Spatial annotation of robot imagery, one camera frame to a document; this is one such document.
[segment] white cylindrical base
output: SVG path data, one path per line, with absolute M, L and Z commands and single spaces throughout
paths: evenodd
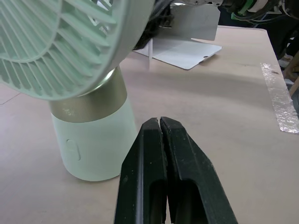
M 65 168 L 86 181 L 116 177 L 137 136 L 131 104 L 127 99 L 115 113 L 92 122 L 53 123 Z

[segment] fan power button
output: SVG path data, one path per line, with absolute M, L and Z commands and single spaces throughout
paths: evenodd
M 79 147 L 75 141 L 68 139 L 66 141 L 66 147 L 67 147 L 67 150 L 69 151 L 69 153 L 73 154 L 73 156 L 76 160 L 79 161 L 81 159 Z

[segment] wooden table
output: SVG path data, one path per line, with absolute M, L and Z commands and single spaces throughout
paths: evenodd
M 295 224 L 299 136 L 279 130 L 272 108 L 260 65 L 278 66 L 267 33 L 219 27 L 215 44 L 223 50 L 190 71 L 137 53 L 121 63 L 138 128 L 151 117 L 181 121 L 213 162 L 240 224 Z M 70 175 L 47 102 L 3 85 L 0 93 L 0 223 L 112 224 L 118 178 Z

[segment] desk fan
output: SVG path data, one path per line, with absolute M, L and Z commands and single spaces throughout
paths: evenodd
M 63 163 L 77 178 L 119 175 L 137 136 L 118 65 L 153 4 L 0 0 L 0 81 L 49 101 Z

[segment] clear tape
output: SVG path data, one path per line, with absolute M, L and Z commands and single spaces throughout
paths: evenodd
M 274 69 L 270 64 L 261 63 L 263 76 L 272 100 L 272 105 L 283 132 L 299 134 L 299 119 L 292 103 L 289 91 L 278 67 Z

